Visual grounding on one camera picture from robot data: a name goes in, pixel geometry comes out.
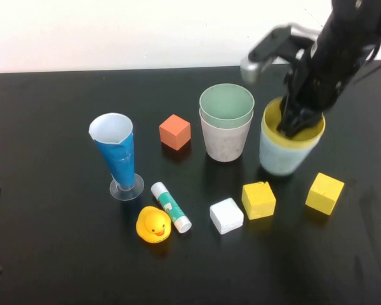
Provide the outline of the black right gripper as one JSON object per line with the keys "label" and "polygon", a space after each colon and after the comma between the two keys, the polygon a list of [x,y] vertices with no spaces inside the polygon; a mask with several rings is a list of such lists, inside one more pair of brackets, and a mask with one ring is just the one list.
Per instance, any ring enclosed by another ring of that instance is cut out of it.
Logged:
{"label": "black right gripper", "polygon": [[294,137],[316,126],[381,45],[381,9],[333,9],[288,82],[277,130]]}

